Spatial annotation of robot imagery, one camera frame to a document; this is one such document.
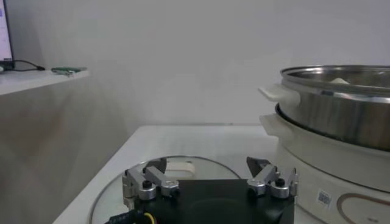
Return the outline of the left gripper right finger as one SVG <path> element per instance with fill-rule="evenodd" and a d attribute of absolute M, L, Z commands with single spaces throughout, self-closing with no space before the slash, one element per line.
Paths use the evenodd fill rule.
<path fill-rule="evenodd" d="M 252 175 L 246 181 L 249 201 L 267 195 L 276 200 L 297 201 L 299 176 L 296 168 L 279 169 L 266 159 L 250 156 L 246 158 L 246 163 Z"/>

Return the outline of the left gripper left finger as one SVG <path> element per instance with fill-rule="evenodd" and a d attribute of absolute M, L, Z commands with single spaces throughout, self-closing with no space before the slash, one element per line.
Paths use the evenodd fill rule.
<path fill-rule="evenodd" d="M 124 205 L 135 208 L 136 200 L 152 201 L 161 197 L 176 200 L 180 196 L 179 181 L 165 175 L 167 158 L 153 159 L 138 170 L 135 166 L 126 169 L 122 174 L 122 197 Z"/>

